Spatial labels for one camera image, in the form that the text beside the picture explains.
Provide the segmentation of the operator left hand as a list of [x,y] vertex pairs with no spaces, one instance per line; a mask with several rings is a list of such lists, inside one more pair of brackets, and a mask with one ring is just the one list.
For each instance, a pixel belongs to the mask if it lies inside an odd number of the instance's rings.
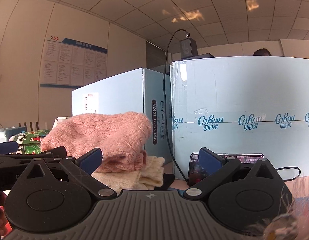
[[6,194],[0,192],[0,239],[5,237],[10,230],[10,225],[7,221],[4,212],[4,202],[6,199]]

